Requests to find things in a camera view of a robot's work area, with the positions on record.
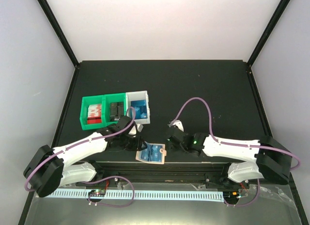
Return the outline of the blue VIP card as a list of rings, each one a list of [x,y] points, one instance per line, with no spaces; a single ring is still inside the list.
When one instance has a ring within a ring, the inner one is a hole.
[[[150,157],[151,157],[151,152],[152,152],[152,148],[151,146],[147,146],[146,149],[142,150],[140,152],[140,156],[139,158],[143,161],[150,161]]]
[[[160,150],[163,148],[163,146],[152,144],[151,148],[152,148],[152,152],[151,152],[150,161],[160,163],[162,161],[162,153],[160,152]]]

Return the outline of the tan leather card holder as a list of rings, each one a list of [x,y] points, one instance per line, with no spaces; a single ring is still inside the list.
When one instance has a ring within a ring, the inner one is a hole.
[[[167,156],[165,144],[147,143],[144,149],[137,151],[136,160],[146,164],[163,165]]]

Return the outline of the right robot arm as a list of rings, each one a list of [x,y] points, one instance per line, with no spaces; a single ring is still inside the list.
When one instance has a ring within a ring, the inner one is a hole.
[[[167,130],[167,140],[177,148],[195,155],[234,159],[220,175],[226,188],[246,180],[265,179],[274,184],[289,182],[291,152],[271,136],[256,140],[233,140],[212,137],[204,133],[188,134],[173,125]]]

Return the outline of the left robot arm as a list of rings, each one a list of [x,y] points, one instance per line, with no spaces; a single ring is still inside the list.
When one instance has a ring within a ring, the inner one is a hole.
[[[113,147],[122,146],[132,151],[145,149],[146,143],[140,135],[142,129],[142,124],[124,116],[117,123],[71,144],[54,148],[41,146],[23,172],[25,190],[46,197],[57,188],[72,183],[100,185],[104,180],[102,170],[94,162],[79,164],[79,161]]]

